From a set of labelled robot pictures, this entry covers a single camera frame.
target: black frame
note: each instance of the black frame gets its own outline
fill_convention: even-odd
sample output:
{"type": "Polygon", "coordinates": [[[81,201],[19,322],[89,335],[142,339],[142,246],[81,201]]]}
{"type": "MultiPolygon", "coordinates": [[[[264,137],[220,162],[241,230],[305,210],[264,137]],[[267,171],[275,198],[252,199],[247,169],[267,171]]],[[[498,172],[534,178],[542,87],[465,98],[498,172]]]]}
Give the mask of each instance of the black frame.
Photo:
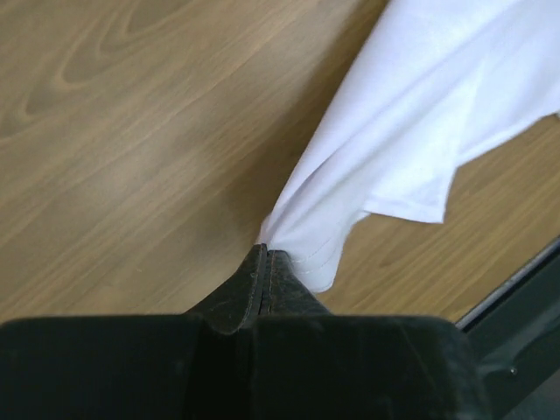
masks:
{"type": "Polygon", "coordinates": [[[472,343],[495,418],[503,418],[560,369],[560,237],[457,327],[472,343]]]}

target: black object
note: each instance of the black object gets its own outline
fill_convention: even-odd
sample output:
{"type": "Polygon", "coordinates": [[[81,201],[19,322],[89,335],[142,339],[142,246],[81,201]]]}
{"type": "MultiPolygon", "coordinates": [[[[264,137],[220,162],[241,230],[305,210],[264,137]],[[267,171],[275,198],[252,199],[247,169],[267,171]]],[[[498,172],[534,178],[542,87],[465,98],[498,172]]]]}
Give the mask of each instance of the black object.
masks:
{"type": "Polygon", "coordinates": [[[458,322],[495,418],[560,418],[560,239],[458,322]]]}
{"type": "Polygon", "coordinates": [[[436,318],[335,317],[255,246],[185,315],[0,329],[0,418],[485,420],[466,337],[436,318]]]}

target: fabric fold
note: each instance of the fabric fold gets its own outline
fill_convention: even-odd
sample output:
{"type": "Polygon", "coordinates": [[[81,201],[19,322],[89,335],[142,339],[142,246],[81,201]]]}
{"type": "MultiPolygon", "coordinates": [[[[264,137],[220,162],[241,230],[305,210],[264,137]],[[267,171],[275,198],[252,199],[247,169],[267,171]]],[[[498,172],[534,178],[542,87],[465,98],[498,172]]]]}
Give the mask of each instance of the fabric fold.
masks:
{"type": "Polygon", "coordinates": [[[557,0],[393,0],[258,241],[324,291],[368,214],[442,222],[460,165],[560,109],[558,17],[557,0]]]}

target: white sheet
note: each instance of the white sheet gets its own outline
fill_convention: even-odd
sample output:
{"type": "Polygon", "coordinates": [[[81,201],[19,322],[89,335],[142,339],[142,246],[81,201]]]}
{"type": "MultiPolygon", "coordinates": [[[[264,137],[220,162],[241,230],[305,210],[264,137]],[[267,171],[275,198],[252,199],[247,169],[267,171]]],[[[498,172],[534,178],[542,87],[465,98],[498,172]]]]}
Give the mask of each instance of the white sheet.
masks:
{"type": "Polygon", "coordinates": [[[559,109],[560,0],[393,0],[258,242],[324,291],[356,221],[442,222],[460,165],[559,109]]]}

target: metal edge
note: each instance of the metal edge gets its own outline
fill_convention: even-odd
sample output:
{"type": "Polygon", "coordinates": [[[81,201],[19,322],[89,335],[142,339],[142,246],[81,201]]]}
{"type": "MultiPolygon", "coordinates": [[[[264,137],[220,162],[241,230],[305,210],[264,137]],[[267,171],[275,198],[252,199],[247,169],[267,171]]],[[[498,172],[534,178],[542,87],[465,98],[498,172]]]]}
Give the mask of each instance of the metal edge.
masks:
{"type": "Polygon", "coordinates": [[[465,332],[473,328],[508,295],[522,287],[555,254],[560,254],[560,236],[472,308],[455,326],[465,332]]]}

